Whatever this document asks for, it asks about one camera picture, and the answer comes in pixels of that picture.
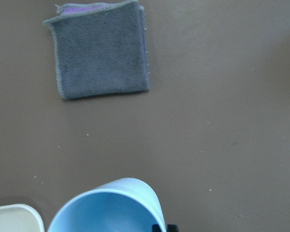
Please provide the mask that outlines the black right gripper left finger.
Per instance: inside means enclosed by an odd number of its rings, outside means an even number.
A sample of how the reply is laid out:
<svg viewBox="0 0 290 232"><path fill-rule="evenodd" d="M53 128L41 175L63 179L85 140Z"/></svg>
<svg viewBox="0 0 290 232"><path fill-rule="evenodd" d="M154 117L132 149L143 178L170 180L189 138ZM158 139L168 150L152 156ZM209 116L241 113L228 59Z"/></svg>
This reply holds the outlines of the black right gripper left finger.
<svg viewBox="0 0 290 232"><path fill-rule="evenodd" d="M160 227L158 224L152 225L152 232L160 232Z"/></svg>

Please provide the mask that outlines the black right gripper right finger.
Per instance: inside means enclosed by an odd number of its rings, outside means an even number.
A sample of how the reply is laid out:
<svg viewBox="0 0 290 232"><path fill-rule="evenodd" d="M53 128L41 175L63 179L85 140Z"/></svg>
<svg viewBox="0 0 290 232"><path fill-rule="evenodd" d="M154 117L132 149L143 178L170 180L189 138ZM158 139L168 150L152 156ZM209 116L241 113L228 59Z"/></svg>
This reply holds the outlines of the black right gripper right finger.
<svg viewBox="0 0 290 232"><path fill-rule="evenodd" d="M178 232L178 226L176 224L168 224L167 232Z"/></svg>

